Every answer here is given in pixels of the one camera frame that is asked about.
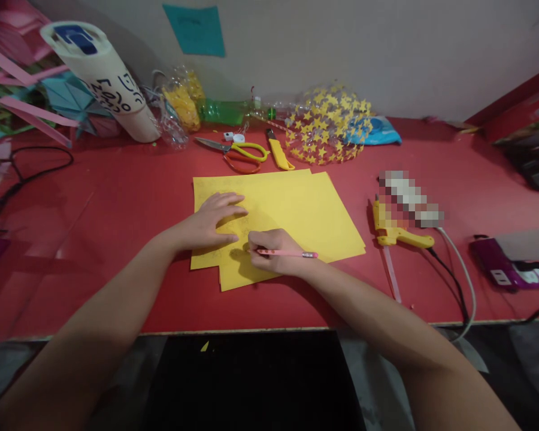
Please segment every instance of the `paper roll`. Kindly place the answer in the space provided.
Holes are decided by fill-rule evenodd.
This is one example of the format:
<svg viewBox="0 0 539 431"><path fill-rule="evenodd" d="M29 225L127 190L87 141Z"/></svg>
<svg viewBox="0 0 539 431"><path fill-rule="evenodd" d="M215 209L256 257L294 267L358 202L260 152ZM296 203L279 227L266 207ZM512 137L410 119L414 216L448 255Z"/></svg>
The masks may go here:
<svg viewBox="0 0 539 431"><path fill-rule="evenodd" d="M140 88L103 31L88 23L58 21L42 27L40 34L133 139L160 137Z"/></svg>

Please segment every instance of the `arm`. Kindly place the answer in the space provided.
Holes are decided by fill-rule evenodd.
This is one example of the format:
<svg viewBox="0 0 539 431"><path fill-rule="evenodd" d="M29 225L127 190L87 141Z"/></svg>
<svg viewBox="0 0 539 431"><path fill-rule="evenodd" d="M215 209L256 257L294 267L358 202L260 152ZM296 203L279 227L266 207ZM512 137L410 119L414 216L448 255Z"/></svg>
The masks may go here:
<svg viewBox="0 0 539 431"><path fill-rule="evenodd" d="M0 429L82 429L146 321L175 255L235 242L216 224L244 208L216 193L198 212L153 238L87 301L0 400Z"/></svg>
<svg viewBox="0 0 539 431"><path fill-rule="evenodd" d="M435 329L377 289L317 259L261 256L298 250L283 230L250 232L252 263L311 284L367 343L399 370L418 430L519 430L487 382Z"/></svg>

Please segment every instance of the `floor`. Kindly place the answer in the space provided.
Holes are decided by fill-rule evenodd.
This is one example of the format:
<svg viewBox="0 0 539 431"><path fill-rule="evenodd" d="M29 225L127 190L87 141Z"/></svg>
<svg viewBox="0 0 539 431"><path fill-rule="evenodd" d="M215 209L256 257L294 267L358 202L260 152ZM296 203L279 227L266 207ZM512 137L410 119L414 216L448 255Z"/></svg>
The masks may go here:
<svg viewBox="0 0 539 431"><path fill-rule="evenodd" d="M529 340L539 345L539 324L537 326L517 328L514 331L519 337L517 343L522 344ZM351 330L340 330L338 336L367 429L414 430L407 395L395 367L368 348ZM523 370L515 371L516 366L520 367L520 360L531 365L531 345L526 346L529 358L518 358L514 352L507 353L502 350L502 354L499 353L501 350L497 345L505 344L502 347L506 350L507 346L511 345L507 328L500 331L495 327L476 327L467 338L471 343L464 342L458 348L482 371L523 431L539 430L539 394ZM109 391L93 414L88 430L139 428L153 373L159 363L165 341L164 336L137 339L110 384ZM19 366L34 354L38 346L36 343L0 344L0 393ZM532 366L537 370L537 375L534 373L532 380L539 380L539 363L533 363Z"/></svg>

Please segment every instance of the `left hand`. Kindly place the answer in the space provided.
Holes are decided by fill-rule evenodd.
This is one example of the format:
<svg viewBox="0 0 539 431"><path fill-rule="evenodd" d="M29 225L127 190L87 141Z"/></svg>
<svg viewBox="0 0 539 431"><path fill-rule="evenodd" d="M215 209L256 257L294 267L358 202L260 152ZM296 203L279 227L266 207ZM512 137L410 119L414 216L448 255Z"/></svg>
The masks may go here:
<svg viewBox="0 0 539 431"><path fill-rule="evenodd" d="M216 225L225 217L234 214L246 215L248 212L245 208L230 205L241 202L245 198L245 196L236 193L211 195L196 213L158 236L162 237L176 251L236 242L239 240L237 235L217 233Z"/></svg>

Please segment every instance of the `yellow paper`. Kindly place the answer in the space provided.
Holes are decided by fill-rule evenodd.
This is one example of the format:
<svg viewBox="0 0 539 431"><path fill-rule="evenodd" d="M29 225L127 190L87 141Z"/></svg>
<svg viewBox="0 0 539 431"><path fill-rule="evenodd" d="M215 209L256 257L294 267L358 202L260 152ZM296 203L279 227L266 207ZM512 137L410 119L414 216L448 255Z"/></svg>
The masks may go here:
<svg viewBox="0 0 539 431"><path fill-rule="evenodd" d="M326 172L301 178L276 190L271 183L243 184L250 214L236 220L243 232L283 228L307 251L325 262L364 254L365 244ZM252 266L244 251L247 235L221 253L222 291L277 277Z"/></svg>
<svg viewBox="0 0 539 431"><path fill-rule="evenodd" d="M267 174L255 174L255 175L236 175L233 177L197 177L193 179L193 194L194 194L194 211L198 211L199 207L216 192L236 192L244 195L246 200L243 206L247 207L250 196L242 191L243 184L257 184L268 183L274 186L274 190L278 191L282 188L287 188L288 184L294 183L298 178L310 176L311 171L309 169L300 169L296 171L286 172L270 172ZM243 224L236 223L236 219L244 218L243 216L231 216L220 223L217 231L218 233L233 233L240 237L245 236L247 238L247 232L243 232ZM230 247L225 245L223 247L211 247L202 250L194 250L192 252L191 269L209 268L211 266L217 266L220 263L220 258L224 253L224 249Z"/></svg>

